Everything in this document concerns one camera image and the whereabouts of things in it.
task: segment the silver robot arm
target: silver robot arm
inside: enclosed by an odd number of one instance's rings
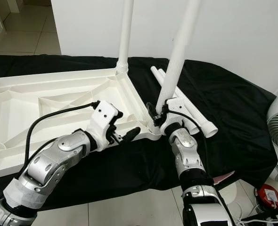
[[[183,191],[184,226],[234,225],[224,200],[213,185],[213,179],[204,168],[196,140],[182,127],[187,120],[183,117],[186,115],[183,98],[166,100],[161,115],[157,115],[151,104],[147,108],[155,126],[172,145]]]
[[[124,137],[115,133],[115,121],[122,112],[106,101],[98,103],[86,131],[78,129],[70,135],[56,138],[51,145],[31,157],[21,175],[7,185],[0,199],[1,226],[29,226],[38,210],[52,193],[65,172],[88,156],[102,151],[109,144],[132,140],[140,128]]]

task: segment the tiled floor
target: tiled floor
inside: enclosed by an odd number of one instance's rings
[[[243,209],[242,217],[247,217],[254,203],[241,183],[236,182],[235,201]],[[235,202],[228,207],[234,216],[239,217],[240,209]],[[181,187],[166,191],[150,189],[109,200],[39,212],[33,226],[181,226],[182,210]]]
[[[25,5],[3,23],[7,34],[0,42],[0,55],[60,55],[51,7]]]

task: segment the white plastic tube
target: white plastic tube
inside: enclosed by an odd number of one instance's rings
[[[176,89],[182,67],[185,60],[185,48],[192,37],[196,19],[198,16],[201,0],[189,0],[181,27],[176,36],[174,48],[172,50],[171,59],[167,68],[167,76],[165,77],[162,89],[156,105],[156,111],[161,113],[165,100],[172,98]]]
[[[159,69],[158,72],[160,73],[162,79],[164,80],[164,78],[166,77],[165,71]],[[214,134],[217,133],[218,128],[211,121],[208,121],[204,117],[204,115],[197,109],[196,106],[194,106],[194,104],[187,98],[187,96],[178,87],[176,87],[174,93],[177,97],[181,97],[184,99],[185,107],[191,113],[193,118],[200,124],[202,132],[204,133],[206,138],[212,137]]]
[[[150,70],[151,70],[152,73],[154,74],[154,76],[155,76],[155,78],[157,79],[158,83],[159,83],[160,85],[163,85],[164,77],[160,74],[160,72],[157,70],[157,68],[156,68],[155,66],[152,66],[152,67],[150,68]],[[189,111],[187,112],[187,115],[188,115],[190,118],[194,119],[194,117],[190,114]],[[190,120],[184,120],[184,123],[185,123],[185,126],[188,128],[189,133],[190,133],[191,135],[196,134],[196,133],[199,132],[199,129],[198,129],[198,128],[196,127],[196,125],[193,124]]]
[[[129,70],[128,55],[131,36],[131,20],[133,16],[134,0],[124,0],[123,20],[120,37],[119,57],[116,65],[117,73],[127,72]]]

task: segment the black cloth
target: black cloth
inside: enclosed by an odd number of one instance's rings
[[[116,58],[90,56],[0,56],[0,77],[113,68]],[[160,85],[152,65],[166,70],[167,59],[131,57],[128,75],[144,103],[156,105]],[[231,171],[260,188],[277,157],[266,123],[275,96],[210,63],[186,60],[179,88],[218,127],[207,139],[208,169],[216,177]],[[201,134],[195,135],[205,163]],[[13,175],[0,178],[0,194]],[[149,188],[165,190],[179,184],[167,137],[142,139],[108,148],[71,168],[43,209],[52,209],[127,195]]]

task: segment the white cord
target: white cord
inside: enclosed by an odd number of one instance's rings
[[[263,222],[263,223],[271,223],[271,224],[276,224],[278,223],[278,220],[248,220],[248,221],[241,221],[240,223],[242,224],[247,224],[247,223],[251,223],[251,222]]]
[[[236,222],[236,225],[241,225],[241,226],[245,226],[245,224],[247,224],[247,223],[251,223],[251,222],[263,222],[263,223],[272,223],[272,224],[275,224],[275,223],[278,223],[278,220],[257,220],[257,219],[254,219],[254,220],[248,220],[248,221],[242,221],[242,216],[243,216],[243,209],[242,209],[242,207],[241,207],[241,205],[237,202],[237,201],[233,201],[233,202],[235,202],[238,206],[239,206],[239,208],[240,208],[240,217],[238,218],[238,217],[235,217],[231,212],[231,215],[232,215],[232,217],[237,221]],[[252,214],[252,212],[256,209],[256,208],[259,208],[259,204],[257,204],[256,203],[256,197],[255,197],[255,206],[253,207],[253,209],[251,210],[251,212],[249,213],[249,215],[248,216],[250,216],[251,214]]]
[[[273,202],[273,204],[274,204],[274,208],[276,209],[276,203],[275,203],[275,201],[274,201],[274,197],[272,197],[271,196],[271,193],[269,194],[269,197],[270,197],[270,199],[271,199],[271,201]]]

